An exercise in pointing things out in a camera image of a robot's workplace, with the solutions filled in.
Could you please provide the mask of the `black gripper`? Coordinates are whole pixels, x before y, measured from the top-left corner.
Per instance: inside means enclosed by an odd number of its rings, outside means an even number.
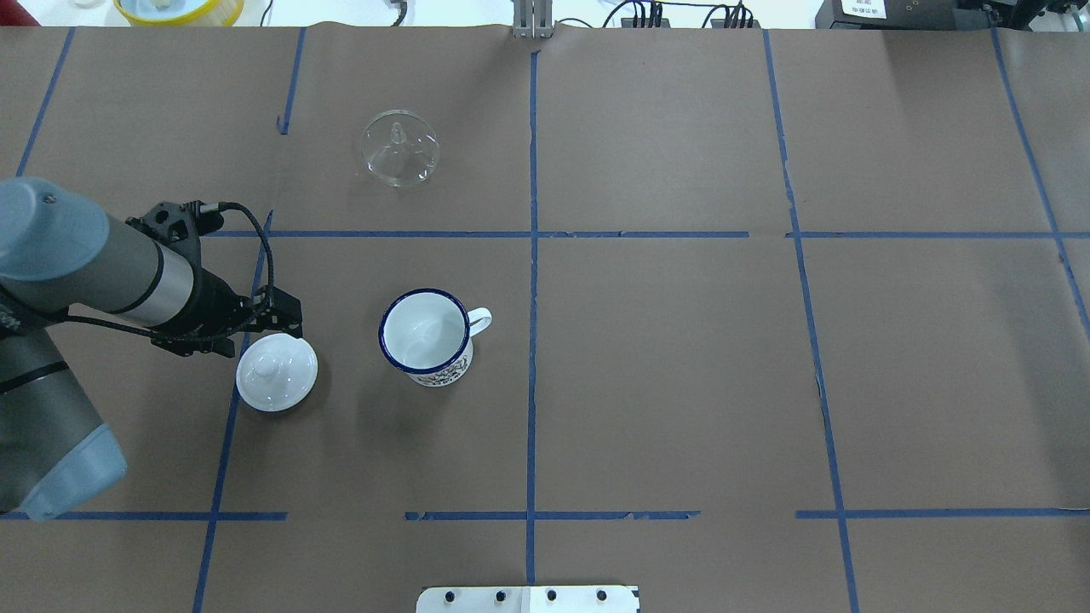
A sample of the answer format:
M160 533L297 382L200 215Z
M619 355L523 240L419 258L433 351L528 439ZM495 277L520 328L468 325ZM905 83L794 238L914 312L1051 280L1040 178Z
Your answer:
M180 357L196 352L235 357L231 339L246 330L266 310L266 330L303 337L302 303L280 288L257 296L242 296L221 277L202 269L186 305L174 318L153 327L152 344Z

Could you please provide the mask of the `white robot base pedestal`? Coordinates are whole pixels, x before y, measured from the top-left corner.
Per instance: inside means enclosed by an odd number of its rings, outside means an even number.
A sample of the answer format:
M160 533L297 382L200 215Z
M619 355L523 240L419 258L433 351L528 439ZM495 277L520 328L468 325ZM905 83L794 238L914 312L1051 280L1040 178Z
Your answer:
M433 587L416 612L640 612L637 587L623 585Z

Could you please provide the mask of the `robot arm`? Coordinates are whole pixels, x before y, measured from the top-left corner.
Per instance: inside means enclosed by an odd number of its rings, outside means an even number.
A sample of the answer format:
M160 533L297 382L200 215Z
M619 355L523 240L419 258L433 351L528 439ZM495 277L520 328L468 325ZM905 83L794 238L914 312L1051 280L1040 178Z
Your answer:
M253 295L202 262L201 240L226 212L244 215L261 240L267 280ZM233 357L242 333L302 338L302 303L275 284L268 232L242 204L161 202L119 220L93 199L15 177L3 180L1 217L3 513L58 519L128 470L52 327L121 330L179 357Z

